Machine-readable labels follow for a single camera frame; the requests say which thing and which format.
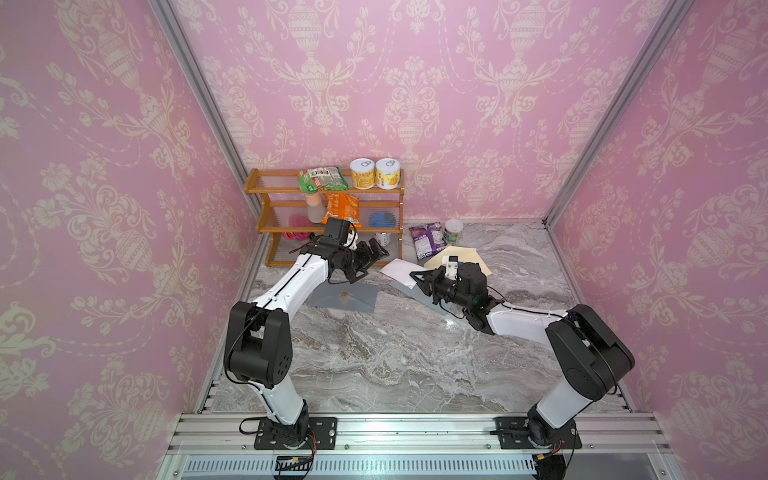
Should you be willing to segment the dark grey envelope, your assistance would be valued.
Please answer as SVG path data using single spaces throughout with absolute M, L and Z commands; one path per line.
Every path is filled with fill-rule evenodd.
M 375 311 L 379 287 L 365 283 L 325 282 L 319 285 L 308 297 L 307 304 L 312 307 L 338 309 L 358 313 Z

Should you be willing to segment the cream envelope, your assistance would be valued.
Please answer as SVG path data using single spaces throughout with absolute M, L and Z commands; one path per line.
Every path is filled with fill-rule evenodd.
M 468 247 L 459 247 L 459 246 L 447 246 L 444 250 L 433 256 L 431 259 L 429 259 L 425 264 L 424 268 L 427 270 L 438 268 L 442 265 L 442 261 L 444 258 L 455 256 L 459 262 L 464 263 L 477 263 L 482 272 L 486 276 L 490 276 L 492 274 L 489 267 L 486 265 L 486 263 L 482 260 L 479 253 L 475 248 L 468 248 Z

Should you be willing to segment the teal blue envelope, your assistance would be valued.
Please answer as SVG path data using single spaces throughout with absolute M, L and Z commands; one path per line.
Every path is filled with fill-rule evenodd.
M 425 296 L 423 292 L 416 286 L 412 288 L 408 288 L 407 286 L 393 280 L 389 283 L 391 287 L 396 289 L 397 291 L 401 292 L 405 296 L 409 297 L 412 300 L 415 300 L 419 302 L 420 304 L 426 306 L 427 308 L 432 309 L 433 311 L 437 312 L 438 314 L 446 314 L 446 311 L 444 308 L 440 307 L 437 304 L 432 303 L 432 298 L 429 296 Z

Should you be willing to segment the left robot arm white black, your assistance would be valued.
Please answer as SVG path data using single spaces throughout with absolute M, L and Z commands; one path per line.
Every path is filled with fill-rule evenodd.
M 353 284 L 389 252 L 376 239 L 361 240 L 350 221 L 330 219 L 324 232 L 298 249 L 293 265 L 267 292 L 237 302 L 229 313 L 223 356 L 229 381 L 252 389 L 266 410 L 260 425 L 279 447 L 311 438 L 307 402 L 296 392 L 291 317 L 314 290 L 341 272 Z

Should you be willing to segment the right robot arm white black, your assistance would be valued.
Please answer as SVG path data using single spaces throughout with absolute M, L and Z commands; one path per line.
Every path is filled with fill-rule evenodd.
M 488 285 L 479 264 L 454 258 L 409 276 L 434 304 L 458 306 L 473 329 L 533 341 L 553 351 L 563 379 L 528 411 L 522 428 L 500 430 L 500 436 L 524 433 L 536 447 L 559 446 L 575 426 L 574 418 L 616 390 L 635 366 L 629 348 L 588 305 L 562 311 L 515 306 Z

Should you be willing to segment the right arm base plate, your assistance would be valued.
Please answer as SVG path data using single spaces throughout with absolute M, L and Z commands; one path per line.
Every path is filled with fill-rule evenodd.
M 501 416 L 494 419 L 490 434 L 499 440 L 504 450 L 535 449 L 553 451 L 558 447 L 581 449 L 583 444 L 574 420 L 553 429 L 543 420 L 523 416 Z

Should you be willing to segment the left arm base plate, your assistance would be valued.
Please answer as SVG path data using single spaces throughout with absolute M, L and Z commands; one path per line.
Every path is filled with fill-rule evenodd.
M 317 450 L 334 450 L 337 430 L 337 417 L 311 416 L 299 419 L 292 426 L 263 417 L 255 433 L 254 449 L 295 450 L 314 447 Z

